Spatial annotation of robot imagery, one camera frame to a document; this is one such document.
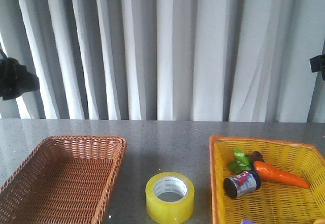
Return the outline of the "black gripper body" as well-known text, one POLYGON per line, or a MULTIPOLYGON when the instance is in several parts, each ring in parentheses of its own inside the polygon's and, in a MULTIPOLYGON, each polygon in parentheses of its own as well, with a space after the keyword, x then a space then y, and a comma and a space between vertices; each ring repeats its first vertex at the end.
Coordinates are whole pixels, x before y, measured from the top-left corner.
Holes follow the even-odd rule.
POLYGON ((325 80, 325 55, 318 55, 309 59, 311 72, 321 72, 322 80, 325 80))
POLYGON ((39 78, 1 49, 1 98, 8 101, 40 89, 39 78))

